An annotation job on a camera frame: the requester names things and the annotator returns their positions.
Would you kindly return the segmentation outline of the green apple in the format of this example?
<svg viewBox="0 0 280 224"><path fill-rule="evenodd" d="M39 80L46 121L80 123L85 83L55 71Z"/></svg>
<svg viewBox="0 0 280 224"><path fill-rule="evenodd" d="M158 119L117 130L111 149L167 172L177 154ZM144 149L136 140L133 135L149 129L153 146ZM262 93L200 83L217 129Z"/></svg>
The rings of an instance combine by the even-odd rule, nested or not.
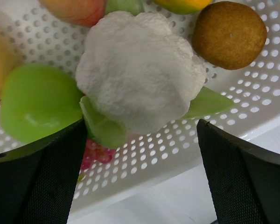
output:
<svg viewBox="0 0 280 224"><path fill-rule="evenodd" d="M62 70L37 63L19 66L3 87L0 126L19 142L34 142L79 121L82 96Z"/></svg>

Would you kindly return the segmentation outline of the red grape bunch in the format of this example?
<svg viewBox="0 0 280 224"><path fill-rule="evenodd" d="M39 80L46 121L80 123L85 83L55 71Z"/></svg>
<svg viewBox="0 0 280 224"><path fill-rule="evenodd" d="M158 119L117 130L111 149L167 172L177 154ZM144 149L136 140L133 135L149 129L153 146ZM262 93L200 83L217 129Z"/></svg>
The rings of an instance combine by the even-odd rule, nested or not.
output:
<svg viewBox="0 0 280 224"><path fill-rule="evenodd" d="M107 164L112 160L115 152L116 149L102 147L100 144L88 138L86 140L84 156L80 166L80 174L77 182L83 180L85 177L84 172L92 166L93 162L98 161L100 163Z"/></svg>

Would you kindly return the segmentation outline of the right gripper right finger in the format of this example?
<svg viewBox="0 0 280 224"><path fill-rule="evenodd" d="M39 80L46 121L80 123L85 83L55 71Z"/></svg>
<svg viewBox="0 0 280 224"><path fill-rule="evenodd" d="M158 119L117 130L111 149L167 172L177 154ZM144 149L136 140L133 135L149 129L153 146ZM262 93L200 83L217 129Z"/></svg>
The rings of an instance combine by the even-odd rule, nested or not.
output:
<svg viewBox="0 0 280 224"><path fill-rule="evenodd" d="M196 129L217 221L280 224L280 154L204 119Z"/></svg>

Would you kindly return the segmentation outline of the white cauliflower green leaves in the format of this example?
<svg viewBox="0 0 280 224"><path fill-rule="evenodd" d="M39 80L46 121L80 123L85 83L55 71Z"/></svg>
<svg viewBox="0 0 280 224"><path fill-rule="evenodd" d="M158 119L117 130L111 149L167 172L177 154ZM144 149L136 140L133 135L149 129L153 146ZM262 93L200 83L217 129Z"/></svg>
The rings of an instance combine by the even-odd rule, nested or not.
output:
<svg viewBox="0 0 280 224"><path fill-rule="evenodd" d="M230 109L205 87L203 62L159 13L116 11L93 26L75 73L87 129L116 149L129 133L151 134L168 122Z"/></svg>

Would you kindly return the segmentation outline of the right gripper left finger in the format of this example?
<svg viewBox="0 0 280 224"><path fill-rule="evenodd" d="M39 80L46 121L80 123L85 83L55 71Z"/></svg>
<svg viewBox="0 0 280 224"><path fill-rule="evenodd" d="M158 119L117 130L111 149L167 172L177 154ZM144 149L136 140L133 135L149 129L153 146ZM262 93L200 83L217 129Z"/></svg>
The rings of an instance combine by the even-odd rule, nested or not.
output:
<svg viewBox="0 0 280 224"><path fill-rule="evenodd" d="M84 155L83 120L0 153L0 224L65 224Z"/></svg>

